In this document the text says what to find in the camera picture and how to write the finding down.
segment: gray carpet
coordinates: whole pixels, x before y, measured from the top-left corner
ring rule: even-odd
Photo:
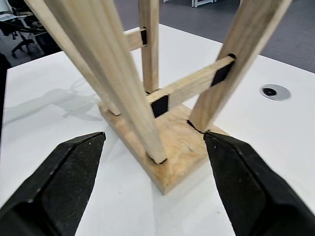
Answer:
[[[138,1],[114,2],[125,30],[137,27]],[[160,23],[223,42],[238,5],[239,0],[218,0],[192,8],[191,0],[170,0],[165,4],[160,0]],[[31,56],[18,52],[17,59],[13,58],[10,50],[18,41],[0,34],[0,52],[13,66],[39,57],[34,51]],[[315,73],[315,0],[294,0],[261,54]]]

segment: white table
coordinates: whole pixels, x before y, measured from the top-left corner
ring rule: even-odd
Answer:
[[[218,42],[161,25],[160,87],[212,63],[220,47]],[[140,50],[132,54],[141,75]],[[259,92],[264,84],[282,85],[292,97],[269,100]],[[314,89],[315,74],[259,56],[215,121],[230,135],[250,143],[313,212]],[[9,70],[0,205],[57,144],[105,130],[105,148],[78,236],[234,235],[208,163],[168,195],[161,195],[103,120],[98,101],[63,52]],[[192,107],[195,101],[186,105]]]

